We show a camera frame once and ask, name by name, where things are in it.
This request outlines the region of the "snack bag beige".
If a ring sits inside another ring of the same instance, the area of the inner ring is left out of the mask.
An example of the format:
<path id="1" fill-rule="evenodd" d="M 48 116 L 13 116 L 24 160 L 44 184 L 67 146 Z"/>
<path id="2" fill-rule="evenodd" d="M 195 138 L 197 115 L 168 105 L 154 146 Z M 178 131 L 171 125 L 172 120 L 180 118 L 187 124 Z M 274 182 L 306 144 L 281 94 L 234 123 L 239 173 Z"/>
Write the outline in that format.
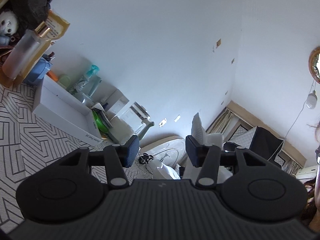
<path id="1" fill-rule="evenodd" d="M 19 85 L 27 77 L 30 71 L 34 68 L 35 64 L 40 60 L 41 56 L 59 40 L 67 31 L 70 23 L 62 18 L 59 14 L 52 11 L 48 12 L 48 18 L 45 21 L 46 25 L 50 28 L 50 31 L 46 33 L 40 46 L 32 53 L 31 57 L 27 61 L 26 65 L 22 68 L 18 76 L 14 81 L 14 86 Z"/>

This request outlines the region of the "green spray bottle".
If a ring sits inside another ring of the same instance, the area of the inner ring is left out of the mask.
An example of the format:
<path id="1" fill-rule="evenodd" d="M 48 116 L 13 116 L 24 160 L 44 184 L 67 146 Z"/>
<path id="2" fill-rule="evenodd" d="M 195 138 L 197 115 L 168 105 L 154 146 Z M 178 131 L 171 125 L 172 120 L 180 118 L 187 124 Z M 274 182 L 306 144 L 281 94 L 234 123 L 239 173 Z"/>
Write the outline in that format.
<path id="1" fill-rule="evenodd" d="M 71 89 L 69 90 L 69 92 L 74 95 L 76 93 L 79 93 L 83 90 L 83 88 L 85 87 L 85 85 L 87 85 L 90 81 L 90 79 L 99 72 L 99 67 L 96 65 L 91 65 L 90 70 L 88 70 L 87 72 L 85 72 L 85 74 L 83 74 L 78 81 L 75 82 L 75 84 L 71 87 Z"/>

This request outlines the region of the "white fan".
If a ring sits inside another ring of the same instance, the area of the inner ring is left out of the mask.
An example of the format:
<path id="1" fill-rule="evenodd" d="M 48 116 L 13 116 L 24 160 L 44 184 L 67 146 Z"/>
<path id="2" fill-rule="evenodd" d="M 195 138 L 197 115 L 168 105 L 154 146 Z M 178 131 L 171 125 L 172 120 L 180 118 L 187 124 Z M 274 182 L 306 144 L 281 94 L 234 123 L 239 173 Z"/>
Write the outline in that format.
<path id="1" fill-rule="evenodd" d="M 185 160 L 185 139 L 179 136 L 166 137 L 141 148 L 140 154 L 143 153 L 151 155 L 163 164 L 175 168 L 177 164 Z"/>

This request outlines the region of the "white shopping bag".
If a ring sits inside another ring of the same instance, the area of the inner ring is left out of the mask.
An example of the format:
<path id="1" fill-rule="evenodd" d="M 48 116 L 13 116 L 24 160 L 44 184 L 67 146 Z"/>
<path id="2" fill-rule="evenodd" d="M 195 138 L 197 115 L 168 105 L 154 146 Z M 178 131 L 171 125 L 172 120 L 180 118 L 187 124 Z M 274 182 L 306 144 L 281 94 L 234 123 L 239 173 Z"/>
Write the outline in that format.
<path id="1" fill-rule="evenodd" d="M 190 179 L 196 185 L 202 165 L 211 146 L 223 149 L 224 136 L 221 133 L 207 134 L 202 126 L 200 114 L 193 116 L 191 135 L 185 139 L 185 150 L 188 155 L 182 179 Z"/>

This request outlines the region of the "hanging light bulb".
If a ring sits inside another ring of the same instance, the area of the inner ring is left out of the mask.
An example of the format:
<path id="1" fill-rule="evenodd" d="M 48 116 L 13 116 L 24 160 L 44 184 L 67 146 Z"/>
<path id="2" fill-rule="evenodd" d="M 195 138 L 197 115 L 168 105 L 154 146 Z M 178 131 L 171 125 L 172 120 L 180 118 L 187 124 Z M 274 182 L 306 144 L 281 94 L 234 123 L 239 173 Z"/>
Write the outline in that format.
<path id="1" fill-rule="evenodd" d="M 317 105 L 317 94 L 316 94 L 316 81 L 312 82 L 310 92 L 306 99 L 306 107 L 308 109 L 314 109 Z"/>

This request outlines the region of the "green flat package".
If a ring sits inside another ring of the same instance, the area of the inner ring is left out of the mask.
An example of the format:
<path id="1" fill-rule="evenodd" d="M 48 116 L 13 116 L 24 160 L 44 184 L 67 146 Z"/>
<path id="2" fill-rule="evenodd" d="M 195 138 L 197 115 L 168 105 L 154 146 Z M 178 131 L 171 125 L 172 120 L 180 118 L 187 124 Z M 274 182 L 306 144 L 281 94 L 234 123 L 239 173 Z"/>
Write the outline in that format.
<path id="1" fill-rule="evenodd" d="M 95 111 L 92 111 L 92 114 L 94 116 L 95 123 L 97 125 L 97 128 L 99 131 L 103 134 L 108 134 L 108 128 L 103 124 L 103 122 L 100 120 L 98 114 Z"/>

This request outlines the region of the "white tablet box lid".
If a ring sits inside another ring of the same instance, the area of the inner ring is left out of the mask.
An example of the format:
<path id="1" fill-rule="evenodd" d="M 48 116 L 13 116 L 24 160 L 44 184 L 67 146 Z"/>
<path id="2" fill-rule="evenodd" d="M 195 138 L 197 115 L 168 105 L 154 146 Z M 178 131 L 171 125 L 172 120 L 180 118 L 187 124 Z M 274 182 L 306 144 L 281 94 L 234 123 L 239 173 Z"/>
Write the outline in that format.
<path id="1" fill-rule="evenodd" d="M 33 113 L 91 146 L 102 142 L 92 110 L 48 76 L 37 86 Z"/>

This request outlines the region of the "blue pen holder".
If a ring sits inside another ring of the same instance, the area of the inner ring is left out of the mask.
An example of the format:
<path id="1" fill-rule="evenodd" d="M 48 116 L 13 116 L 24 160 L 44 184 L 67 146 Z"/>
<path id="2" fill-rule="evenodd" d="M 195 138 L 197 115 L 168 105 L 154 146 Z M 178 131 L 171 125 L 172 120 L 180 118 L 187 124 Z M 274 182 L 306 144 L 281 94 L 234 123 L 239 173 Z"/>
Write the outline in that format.
<path id="1" fill-rule="evenodd" d="M 33 86 L 38 85 L 43 80 L 44 76 L 50 71 L 51 67 L 51 62 L 41 57 L 29 72 L 24 82 Z"/>

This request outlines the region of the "frosted clear bottle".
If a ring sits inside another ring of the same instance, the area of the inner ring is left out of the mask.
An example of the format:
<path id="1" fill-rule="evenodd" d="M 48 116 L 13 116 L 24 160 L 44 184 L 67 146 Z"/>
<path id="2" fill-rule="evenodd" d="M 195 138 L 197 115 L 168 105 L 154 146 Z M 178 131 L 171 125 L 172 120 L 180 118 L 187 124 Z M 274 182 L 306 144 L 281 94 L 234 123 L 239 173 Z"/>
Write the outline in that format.
<path id="1" fill-rule="evenodd" d="M 7 59 L 2 71 L 9 79 L 16 79 L 20 71 L 24 70 L 31 58 L 36 54 L 41 45 L 46 42 L 46 35 L 50 27 L 46 22 L 41 22 L 34 30 L 26 30 L 23 37 L 16 44 Z"/>

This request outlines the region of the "white carton box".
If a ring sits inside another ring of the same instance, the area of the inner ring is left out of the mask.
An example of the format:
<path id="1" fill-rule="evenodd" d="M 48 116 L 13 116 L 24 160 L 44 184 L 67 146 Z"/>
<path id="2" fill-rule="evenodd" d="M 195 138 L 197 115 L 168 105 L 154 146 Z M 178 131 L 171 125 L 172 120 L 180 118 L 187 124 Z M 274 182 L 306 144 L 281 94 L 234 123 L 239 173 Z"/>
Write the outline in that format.
<path id="1" fill-rule="evenodd" d="M 127 104 L 129 99 L 120 91 L 116 90 L 107 100 L 104 107 L 106 116 L 112 119 L 116 116 Z"/>

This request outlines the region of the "panda plush toy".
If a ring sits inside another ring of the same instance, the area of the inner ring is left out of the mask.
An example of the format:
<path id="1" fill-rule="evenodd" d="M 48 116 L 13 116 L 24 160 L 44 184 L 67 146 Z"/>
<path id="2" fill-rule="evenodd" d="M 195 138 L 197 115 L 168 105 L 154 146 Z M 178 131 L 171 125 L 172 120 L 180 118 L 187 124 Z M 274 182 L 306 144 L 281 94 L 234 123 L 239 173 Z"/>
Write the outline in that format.
<path id="1" fill-rule="evenodd" d="M 18 18 L 12 11 L 4 11 L 0 14 L 0 35 L 12 36 L 18 30 Z"/>

